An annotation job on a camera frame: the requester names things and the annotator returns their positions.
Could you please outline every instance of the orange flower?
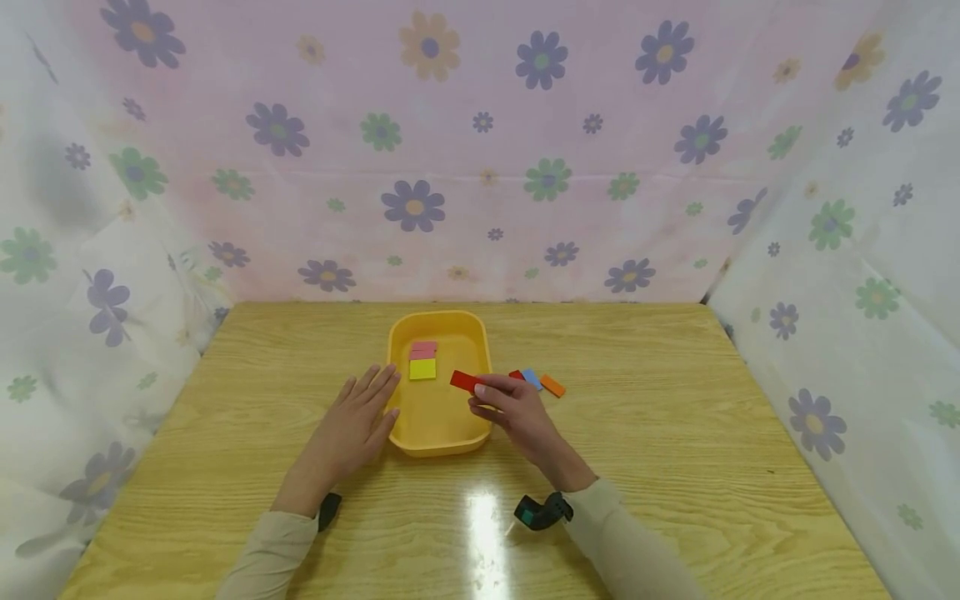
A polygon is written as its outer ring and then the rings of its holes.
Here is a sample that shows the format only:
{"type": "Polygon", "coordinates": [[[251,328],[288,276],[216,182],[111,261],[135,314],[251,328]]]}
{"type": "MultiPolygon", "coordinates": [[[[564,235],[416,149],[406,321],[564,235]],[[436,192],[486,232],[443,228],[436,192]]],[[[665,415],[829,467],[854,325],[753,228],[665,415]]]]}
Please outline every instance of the orange flower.
{"type": "Polygon", "coordinates": [[[454,52],[460,47],[460,36],[446,28],[446,17],[440,13],[426,15],[414,12],[413,29],[400,29],[403,52],[400,59],[407,66],[417,67],[417,77],[428,80],[430,75],[438,82],[445,82],[447,69],[460,66],[460,57],[454,52]]]}
{"type": "Polygon", "coordinates": [[[853,82],[863,83],[870,79],[874,74],[873,67],[883,62],[886,56],[877,48],[882,39],[883,36],[880,34],[866,34],[860,38],[860,41],[853,46],[853,52],[840,68],[840,72],[837,73],[836,79],[833,80],[833,86],[843,91],[853,82]]]}

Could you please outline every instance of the small colored block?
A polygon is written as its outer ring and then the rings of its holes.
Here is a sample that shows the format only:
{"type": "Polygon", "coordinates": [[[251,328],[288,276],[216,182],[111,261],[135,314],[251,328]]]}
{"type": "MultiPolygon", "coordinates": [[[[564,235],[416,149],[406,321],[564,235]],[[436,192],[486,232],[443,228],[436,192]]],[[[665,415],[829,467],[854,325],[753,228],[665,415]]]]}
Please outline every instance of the small colored block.
{"type": "Polygon", "coordinates": [[[467,375],[462,371],[454,371],[450,376],[450,385],[473,394],[473,388],[477,385],[484,385],[484,383],[473,375],[467,375]]]}
{"type": "Polygon", "coordinates": [[[410,347],[410,350],[433,350],[437,351],[436,342],[414,342],[413,346],[410,347]]]}
{"type": "Polygon", "coordinates": [[[550,390],[550,394],[556,397],[563,396],[566,393],[566,388],[554,381],[550,375],[543,375],[540,378],[540,383],[543,384],[544,388],[550,390]]]}
{"type": "Polygon", "coordinates": [[[436,350],[410,350],[410,360],[423,360],[424,358],[436,357],[436,350]]]}
{"type": "Polygon", "coordinates": [[[437,360],[427,358],[423,360],[410,361],[410,380],[419,381],[421,379],[437,378],[437,360]]]}
{"type": "Polygon", "coordinates": [[[524,379],[534,384],[538,391],[543,389],[543,386],[540,384],[540,380],[537,379],[537,375],[534,373],[533,369],[524,369],[520,372],[520,374],[523,375],[524,379]]]}

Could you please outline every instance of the red block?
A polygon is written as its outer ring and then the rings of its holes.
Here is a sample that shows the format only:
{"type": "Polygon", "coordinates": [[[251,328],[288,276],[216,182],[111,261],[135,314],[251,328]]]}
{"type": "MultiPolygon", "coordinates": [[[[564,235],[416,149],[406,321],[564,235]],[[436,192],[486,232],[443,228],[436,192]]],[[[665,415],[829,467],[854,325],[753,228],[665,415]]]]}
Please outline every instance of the red block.
{"type": "Polygon", "coordinates": [[[476,387],[477,384],[484,385],[484,382],[462,371],[454,371],[450,376],[450,385],[455,388],[460,388],[461,390],[466,390],[471,394],[473,394],[473,388],[476,387]]]}

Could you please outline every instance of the green flower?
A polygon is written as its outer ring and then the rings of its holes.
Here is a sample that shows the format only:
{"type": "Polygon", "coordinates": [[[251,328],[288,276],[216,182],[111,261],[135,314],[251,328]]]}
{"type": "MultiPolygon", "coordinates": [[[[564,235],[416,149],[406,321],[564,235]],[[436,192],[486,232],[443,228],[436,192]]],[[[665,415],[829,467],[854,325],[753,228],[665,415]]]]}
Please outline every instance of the green flower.
{"type": "Polygon", "coordinates": [[[384,148],[393,152],[394,146],[399,146],[403,141],[400,139],[400,125],[391,121],[386,112],[381,112],[380,116],[368,113],[360,129],[363,130],[363,141],[373,144],[373,149],[378,152],[384,148]]]}
{"type": "Polygon", "coordinates": [[[853,207],[847,207],[843,199],[833,204],[824,203],[820,213],[810,221],[813,230],[810,232],[808,239],[817,243],[817,250],[823,250],[827,246],[830,246],[831,250],[840,248],[840,238],[853,235],[853,226],[850,224],[850,220],[854,214],[853,207]]]}
{"type": "Polygon", "coordinates": [[[242,177],[234,169],[224,171],[217,169],[217,174],[210,178],[213,184],[217,186],[217,191],[221,194],[227,194],[231,200],[249,200],[253,195],[253,188],[250,187],[250,180],[242,177]]]}
{"type": "Polygon", "coordinates": [[[797,143],[797,138],[800,137],[800,132],[803,130],[803,127],[791,125],[786,128],[785,132],[778,133],[777,137],[774,138],[774,143],[770,148],[767,148],[767,152],[770,153],[770,159],[777,160],[778,158],[786,156],[786,153],[790,152],[793,145],[797,143]]]}
{"type": "Polygon", "coordinates": [[[611,200],[627,200],[635,194],[639,184],[636,173],[621,173],[620,177],[610,182],[607,194],[611,200]]]}
{"type": "Polygon", "coordinates": [[[897,507],[897,515],[903,520],[904,525],[914,531],[924,528],[924,520],[917,515],[917,511],[906,504],[900,504],[897,507]]]}
{"type": "Polygon", "coordinates": [[[534,195],[534,200],[540,202],[544,198],[553,202],[557,194],[565,192],[568,187],[566,179],[573,172],[566,168],[562,158],[552,163],[549,158],[541,158],[536,169],[527,169],[527,181],[523,189],[534,195]]]}
{"type": "Polygon", "coordinates": [[[0,242],[0,250],[8,256],[0,261],[0,271],[16,273],[13,281],[20,285],[31,279],[43,283],[50,276],[47,271],[57,268],[57,261],[50,255],[54,247],[41,240],[36,229],[15,228],[13,239],[0,242]]]}
{"type": "Polygon", "coordinates": [[[136,384],[137,390],[146,390],[150,386],[156,383],[156,372],[148,372],[143,375],[143,378],[140,379],[140,383],[136,384]]]}
{"type": "Polygon", "coordinates": [[[900,292],[884,280],[877,281],[869,277],[863,287],[856,288],[856,294],[860,297],[856,301],[856,307],[863,309],[867,319],[872,319],[876,315],[883,321],[889,313],[896,312],[900,308],[897,304],[897,296],[900,292]]]}
{"type": "Polygon", "coordinates": [[[957,410],[953,404],[946,404],[940,400],[930,404],[930,416],[950,429],[956,429],[957,425],[960,425],[960,410],[957,410]]]}
{"type": "Polygon", "coordinates": [[[124,148],[120,156],[110,155],[110,163],[134,198],[146,200],[147,194],[163,193],[160,184],[168,181],[167,176],[157,170],[156,160],[141,156],[136,148],[124,148]]]}
{"type": "Polygon", "coordinates": [[[10,392],[11,400],[16,402],[29,400],[30,396],[36,391],[36,379],[29,375],[15,377],[13,383],[7,386],[7,391],[10,392]]]}

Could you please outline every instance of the table surface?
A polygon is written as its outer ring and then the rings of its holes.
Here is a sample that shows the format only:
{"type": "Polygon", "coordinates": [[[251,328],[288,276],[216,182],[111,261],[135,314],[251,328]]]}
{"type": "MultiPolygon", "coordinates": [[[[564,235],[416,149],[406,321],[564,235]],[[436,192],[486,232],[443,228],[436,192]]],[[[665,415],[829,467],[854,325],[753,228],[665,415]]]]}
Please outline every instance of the table surface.
{"type": "MultiPolygon", "coordinates": [[[[344,379],[398,318],[451,307],[496,370],[566,386],[544,392],[559,429],[712,598],[888,597],[705,306],[242,303],[61,598],[212,598],[344,379]]],[[[502,431],[460,456],[389,446],[339,492],[290,598],[606,597],[562,527],[512,527],[550,490],[502,431]]]]}

